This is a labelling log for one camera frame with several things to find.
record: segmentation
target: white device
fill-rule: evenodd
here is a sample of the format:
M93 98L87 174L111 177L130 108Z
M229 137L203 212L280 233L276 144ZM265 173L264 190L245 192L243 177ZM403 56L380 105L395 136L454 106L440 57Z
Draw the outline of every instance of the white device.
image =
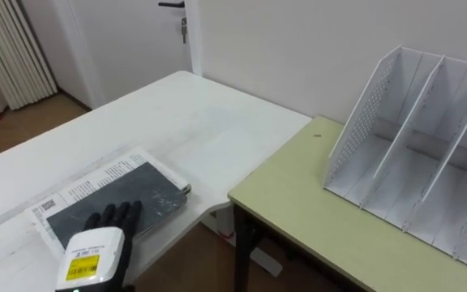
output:
M74 235L58 270L56 290L77 291L110 282L126 240L122 229L102 227Z

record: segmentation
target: door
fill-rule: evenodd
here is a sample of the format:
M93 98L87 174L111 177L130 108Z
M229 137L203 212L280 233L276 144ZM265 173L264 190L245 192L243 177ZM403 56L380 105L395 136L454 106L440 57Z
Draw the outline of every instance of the door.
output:
M191 71L185 9L157 0L68 0L103 105L176 71Z

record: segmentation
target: book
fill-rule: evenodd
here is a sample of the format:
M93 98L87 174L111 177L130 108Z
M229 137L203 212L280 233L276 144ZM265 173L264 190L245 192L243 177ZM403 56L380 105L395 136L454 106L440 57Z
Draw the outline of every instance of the book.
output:
M88 217L108 204L141 201L140 236L181 208L190 192L185 179L137 147L63 183L27 212L49 249L61 258Z

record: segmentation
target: door handle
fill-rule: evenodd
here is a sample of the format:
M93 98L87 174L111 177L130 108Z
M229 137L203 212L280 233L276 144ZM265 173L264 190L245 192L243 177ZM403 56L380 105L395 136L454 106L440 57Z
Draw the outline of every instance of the door handle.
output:
M172 8L185 8L185 1L181 1L180 3L159 2L158 6L172 7Z

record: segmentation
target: green desk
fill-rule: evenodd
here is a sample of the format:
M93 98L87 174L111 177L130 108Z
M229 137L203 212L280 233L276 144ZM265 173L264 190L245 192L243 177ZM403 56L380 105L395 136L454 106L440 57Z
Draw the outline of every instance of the green desk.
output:
M365 290L467 291L465 264L322 188L341 130L337 122L315 118L229 193L249 215L236 212L236 291L246 289L249 250L263 236L247 217Z

